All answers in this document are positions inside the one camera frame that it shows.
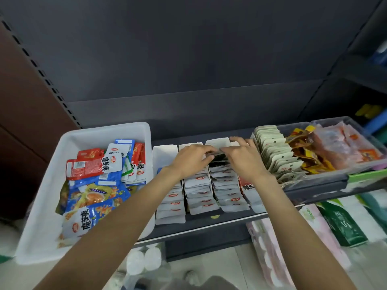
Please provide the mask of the green tissue pack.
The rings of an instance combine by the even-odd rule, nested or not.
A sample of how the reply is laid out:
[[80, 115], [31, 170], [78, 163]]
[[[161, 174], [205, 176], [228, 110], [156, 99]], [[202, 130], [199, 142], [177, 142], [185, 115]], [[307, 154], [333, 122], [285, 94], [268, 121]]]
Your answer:
[[316, 203], [319, 212], [342, 247], [354, 248], [368, 243], [368, 238], [338, 199]]

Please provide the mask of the blue plastic item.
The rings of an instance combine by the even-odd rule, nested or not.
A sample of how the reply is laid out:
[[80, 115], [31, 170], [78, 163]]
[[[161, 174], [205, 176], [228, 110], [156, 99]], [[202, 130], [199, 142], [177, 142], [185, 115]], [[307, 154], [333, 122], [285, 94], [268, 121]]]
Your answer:
[[374, 117], [363, 127], [368, 133], [374, 134], [382, 127], [387, 125], [387, 108], [385, 108], [379, 115]]

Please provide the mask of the white paper rolls pack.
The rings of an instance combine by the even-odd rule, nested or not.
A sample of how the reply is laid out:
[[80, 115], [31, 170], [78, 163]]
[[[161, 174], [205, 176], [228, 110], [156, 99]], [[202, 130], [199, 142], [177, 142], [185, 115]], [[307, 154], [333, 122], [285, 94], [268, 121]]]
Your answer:
[[136, 276], [159, 269], [165, 262], [163, 243], [155, 243], [130, 250], [126, 257], [126, 273]]

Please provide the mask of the black snack packet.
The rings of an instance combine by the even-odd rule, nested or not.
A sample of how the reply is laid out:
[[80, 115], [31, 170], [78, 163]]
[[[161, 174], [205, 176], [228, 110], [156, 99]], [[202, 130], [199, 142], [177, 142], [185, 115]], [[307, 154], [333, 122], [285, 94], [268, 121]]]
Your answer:
[[212, 159], [212, 162], [221, 162], [221, 161], [228, 161], [228, 157], [225, 153], [222, 151], [217, 151], [217, 152], [207, 152], [206, 156], [211, 156], [213, 155], [214, 158]]

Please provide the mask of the person's left forearm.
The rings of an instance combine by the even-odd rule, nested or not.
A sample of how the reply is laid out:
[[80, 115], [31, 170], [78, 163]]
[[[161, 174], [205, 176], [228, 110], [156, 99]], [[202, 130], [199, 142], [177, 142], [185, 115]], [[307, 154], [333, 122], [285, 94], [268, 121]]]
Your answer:
[[102, 290], [167, 193], [192, 175], [167, 166], [88, 231], [33, 290]]

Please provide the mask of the perforated shelf upright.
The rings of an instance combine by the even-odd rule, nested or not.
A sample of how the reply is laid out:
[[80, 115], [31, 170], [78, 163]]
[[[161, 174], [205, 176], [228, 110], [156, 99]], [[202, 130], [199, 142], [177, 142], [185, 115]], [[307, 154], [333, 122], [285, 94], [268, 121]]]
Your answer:
[[60, 90], [57, 88], [56, 84], [47, 76], [47, 73], [42, 68], [39, 61], [36, 59], [35, 55], [27, 47], [23, 39], [18, 35], [18, 33], [13, 28], [12, 24], [7, 21], [3, 13], [0, 11], [0, 24], [6, 30], [7, 34], [16, 44], [17, 48], [23, 53], [23, 56], [27, 59], [28, 63], [32, 66], [34, 72], [37, 73], [39, 79], [44, 83], [49, 92], [55, 97], [55, 100], [61, 105], [65, 113], [70, 117], [71, 121], [76, 125], [77, 129], [84, 129], [74, 112], [69, 106], [69, 102], [63, 97]]

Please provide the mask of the slanted row of white packets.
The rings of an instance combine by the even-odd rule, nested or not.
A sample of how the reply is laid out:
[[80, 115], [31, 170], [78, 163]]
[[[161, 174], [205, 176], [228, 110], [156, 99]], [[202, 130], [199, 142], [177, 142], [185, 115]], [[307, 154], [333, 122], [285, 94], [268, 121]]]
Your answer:
[[307, 122], [301, 122], [258, 126], [251, 135], [266, 170], [274, 175], [282, 188], [307, 179], [307, 172], [302, 170], [303, 160], [295, 155], [289, 144], [292, 132], [298, 128], [302, 131], [307, 125]]

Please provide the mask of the person's right hand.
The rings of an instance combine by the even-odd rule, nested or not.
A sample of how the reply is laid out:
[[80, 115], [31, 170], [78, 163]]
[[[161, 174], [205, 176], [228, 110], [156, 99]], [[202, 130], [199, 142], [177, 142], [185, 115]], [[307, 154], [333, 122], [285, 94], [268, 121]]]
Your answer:
[[231, 136], [229, 139], [230, 143], [236, 142], [238, 145], [223, 147], [221, 150], [239, 150], [239, 162], [231, 166], [240, 177], [252, 184], [257, 184], [271, 176], [263, 164], [253, 139], [238, 136]]

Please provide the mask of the dark grey shelf board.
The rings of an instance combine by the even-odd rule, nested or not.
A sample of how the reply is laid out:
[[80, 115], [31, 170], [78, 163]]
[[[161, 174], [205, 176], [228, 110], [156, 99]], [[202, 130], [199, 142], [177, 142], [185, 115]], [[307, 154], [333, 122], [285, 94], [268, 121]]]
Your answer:
[[[192, 142], [204, 143], [206, 140], [225, 137], [227, 135], [249, 138], [252, 132], [253, 128], [246, 128], [162, 140], [152, 139], [151, 142], [152, 147], [170, 144], [180, 145]], [[341, 191], [345, 189], [350, 182], [360, 179], [378, 179], [378, 181], [376, 184], [368, 184], [365, 187], [355, 188], [352, 192], [345, 193]], [[295, 204], [296, 208], [300, 209], [303, 205], [331, 199], [338, 199], [341, 197], [359, 194], [371, 190], [377, 190], [384, 187], [387, 187], [387, 172], [382, 172], [382, 170], [369, 170], [357, 175], [349, 175], [346, 181], [302, 187], [301, 189], [297, 190], [288, 191], [284, 189], [284, 191]], [[252, 209], [236, 213], [225, 213], [222, 209], [197, 215], [191, 215], [188, 213], [186, 214], [186, 222], [184, 224], [155, 225], [152, 232], [145, 237], [141, 237], [135, 243], [134, 247], [164, 242], [166, 240], [176, 239], [184, 235], [188, 236], [192, 234], [209, 232], [214, 229], [224, 229], [227, 226], [245, 224], [247, 222], [263, 218], [267, 218], [267, 213], [257, 214]]]

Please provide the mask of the pile of mixed snack packets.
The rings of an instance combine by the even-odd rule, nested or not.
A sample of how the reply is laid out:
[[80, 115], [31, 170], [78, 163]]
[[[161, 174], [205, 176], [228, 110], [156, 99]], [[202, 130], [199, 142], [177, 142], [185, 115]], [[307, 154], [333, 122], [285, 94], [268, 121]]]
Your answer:
[[146, 144], [133, 139], [116, 139], [107, 149], [78, 152], [75, 164], [102, 160], [105, 173], [87, 172], [87, 178], [65, 180], [55, 212], [63, 217], [57, 248], [74, 245], [107, 214], [146, 184]]

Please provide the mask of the clear plastic bin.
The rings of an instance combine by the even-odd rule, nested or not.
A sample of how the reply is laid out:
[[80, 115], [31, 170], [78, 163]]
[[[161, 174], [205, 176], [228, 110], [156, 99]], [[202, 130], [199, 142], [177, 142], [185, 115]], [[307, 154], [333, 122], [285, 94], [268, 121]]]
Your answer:
[[301, 189], [302, 187], [346, 181], [349, 175], [357, 175], [361, 172], [376, 170], [376, 168], [379, 166], [384, 167], [385, 165], [387, 165], [387, 147], [382, 145], [381, 142], [379, 142], [375, 137], [365, 131], [362, 126], [360, 126], [355, 120], [353, 120], [349, 116], [319, 119], [313, 120], [312, 122], [298, 122], [288, 125], [278, 125], [278, 129], [284, 135], [290, 135], [290, 132], [293, 131], [293, 129], [296, 127], [304, 128], [308, 125], [328, 127], [340, 122], [348, 124], [356, 132], [358, 132], [362, 138], [365, 138], [365, 140], [371, 144], [371, 147], [376, 148], [376, 152], [379, 153], [381, 159], [365, 163], [353, 164], [348, 168], [335, 170], [332, 172], [324, 172], [322, 174], [317, 175], [304, 175], [295, 180], [285, 181], [284, 184], [282, 184], [285, 190], [297, 190]]

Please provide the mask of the narrow row of white packets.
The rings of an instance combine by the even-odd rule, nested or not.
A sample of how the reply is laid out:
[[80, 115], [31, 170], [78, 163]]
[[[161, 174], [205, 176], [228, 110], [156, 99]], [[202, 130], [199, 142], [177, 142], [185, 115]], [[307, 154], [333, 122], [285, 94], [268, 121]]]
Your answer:
[[[177, 145], [154, 146], [152, 149], [153, 174], [170, 165], [178, 154]], [[186, 222], [186, 209], [182, 182], [172, 187], [156, 210], [156, 225], [183, 224]]]

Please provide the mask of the yellow packet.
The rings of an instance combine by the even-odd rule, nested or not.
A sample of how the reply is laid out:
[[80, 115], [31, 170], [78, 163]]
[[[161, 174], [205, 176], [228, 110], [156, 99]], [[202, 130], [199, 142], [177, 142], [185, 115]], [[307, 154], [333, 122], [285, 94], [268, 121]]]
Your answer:
[[371, 120], [378, 116], [383, 111], [383, 109], [384, 107], [381, 105], [364, 104], [359, 110], [356, 111], [355, 116], [364, 117], [367, 120]]

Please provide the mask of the pile of yellow-brown snack packets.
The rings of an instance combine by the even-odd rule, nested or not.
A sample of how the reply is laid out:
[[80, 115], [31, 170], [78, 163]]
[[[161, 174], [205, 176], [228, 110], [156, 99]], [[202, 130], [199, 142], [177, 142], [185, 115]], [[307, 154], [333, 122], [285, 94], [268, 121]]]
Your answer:
[[303, 161], [301, 169], [307, 171], [309, 175], [335, 171], [331, 162], [317, 152], [313, 145], [312, 135], [315, 129], [313, 125], [308, 125], [305, 129], [295, 128], [286, 137], [285, 143], [292, 148], [293, 155]]

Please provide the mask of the person's right forearm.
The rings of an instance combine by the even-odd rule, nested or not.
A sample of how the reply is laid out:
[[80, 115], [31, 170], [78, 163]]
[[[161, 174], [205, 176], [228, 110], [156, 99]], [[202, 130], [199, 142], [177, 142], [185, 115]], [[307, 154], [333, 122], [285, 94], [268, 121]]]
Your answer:
[[357, 290], [346, 271], [270, 176], [253, 184], [297, 290]]

